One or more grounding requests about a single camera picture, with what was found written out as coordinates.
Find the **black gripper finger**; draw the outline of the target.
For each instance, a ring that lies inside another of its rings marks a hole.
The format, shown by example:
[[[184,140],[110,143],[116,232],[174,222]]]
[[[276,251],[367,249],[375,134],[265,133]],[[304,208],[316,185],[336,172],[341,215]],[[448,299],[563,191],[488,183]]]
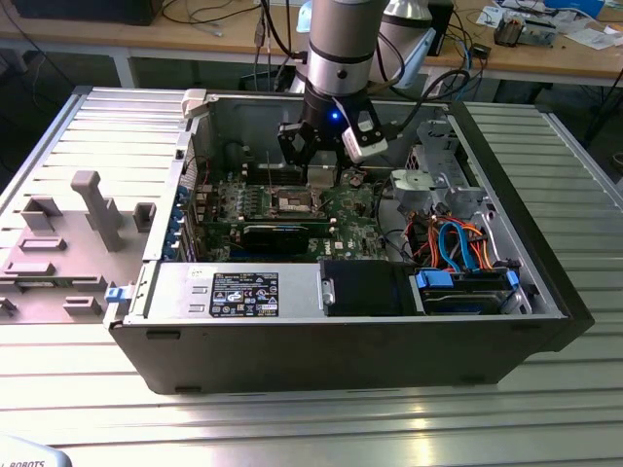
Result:
[[[351,159],[349,158],[343,146],[338,146],[335,149],[335,156],[336,156],[335,184],[340,184],[343,171],[351,167]]]
[[[314,129],[307,122],[281,124],[277,133],[277,141],[285,161],[301,169],[301,182],[306,185],[309,165],[316,154]]]

